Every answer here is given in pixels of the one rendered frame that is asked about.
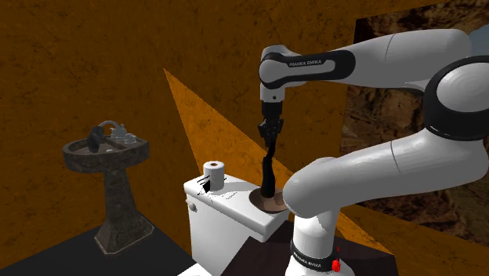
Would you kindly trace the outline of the tall black twisted object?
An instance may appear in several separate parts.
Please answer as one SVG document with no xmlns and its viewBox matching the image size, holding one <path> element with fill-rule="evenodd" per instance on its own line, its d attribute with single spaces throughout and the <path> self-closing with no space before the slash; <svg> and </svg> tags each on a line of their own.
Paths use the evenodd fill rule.
<svg viewBox="0 0 489 276">
<path fill-rule="evenodd" d="M 264 198 L 272 198 L 275 195 L 275 175 L 273 173 L 273 157 L 275 154 L 275 143 L 271 142 L 266 156 L 262 161 L 263 180 L 260 194 Z"/>
</svg>

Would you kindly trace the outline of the dark robot stand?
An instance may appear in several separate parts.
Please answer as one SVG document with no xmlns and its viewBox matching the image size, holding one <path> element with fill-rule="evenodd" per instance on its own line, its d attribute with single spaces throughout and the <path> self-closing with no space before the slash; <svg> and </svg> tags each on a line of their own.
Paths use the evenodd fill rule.
<svg viewBox="0 0 489 276">
<path fill-rule="evenodd" d="M 265 242 L 248 238 L 221 276 L 284 276 L 292 234 L 293 223 L 286 221 Z M 334 245 L 355 276 L 399 276 L 392 254 L 340 237 L 334 237 Z"/>
</svg>

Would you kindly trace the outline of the brown round plate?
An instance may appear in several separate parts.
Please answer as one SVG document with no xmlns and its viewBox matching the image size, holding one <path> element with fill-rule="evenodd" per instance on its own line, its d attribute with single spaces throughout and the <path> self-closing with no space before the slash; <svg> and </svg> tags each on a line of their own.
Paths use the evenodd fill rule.
<svg viewBox="0 0 489 276">
<path fill-rule="evenodd" d="M 249 194 L 249 201 L 258 209 L 267 213 L 279 213 L 288 207 L 284 203 L 280 188 L 259 187 Z"/>
</svg>

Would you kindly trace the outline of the dark stone pedestal sink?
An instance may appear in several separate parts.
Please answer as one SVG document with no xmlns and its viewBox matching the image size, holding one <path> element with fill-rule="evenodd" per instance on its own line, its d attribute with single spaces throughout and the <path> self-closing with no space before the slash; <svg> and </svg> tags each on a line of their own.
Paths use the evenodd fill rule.
<svg viewBox="0 0 489 276">
<path fill-rule="evenodd" d="M 136 208 L 126 173 L 149 157 L 148 141 L 111 120 L 93 127 L 87 138 L 63 146 L 69 170 L 103 174 L 106 219 L 94 240 L 106 256 L 117 256 L 154 232 L 154 226 Z"/>
</svg>

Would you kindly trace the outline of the white toilet paper roll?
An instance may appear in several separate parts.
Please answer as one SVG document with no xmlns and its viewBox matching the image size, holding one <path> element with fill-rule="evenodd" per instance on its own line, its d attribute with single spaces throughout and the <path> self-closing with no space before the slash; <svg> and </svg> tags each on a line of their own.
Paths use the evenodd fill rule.
<svg viewBox="0 0 489 276">
<path fill-rule="evenodd" d="M 209 161 L 203 164 L 205 192 L 223 189 L 225 180 L 225 165 L 219 161 Z"/>
</svg>

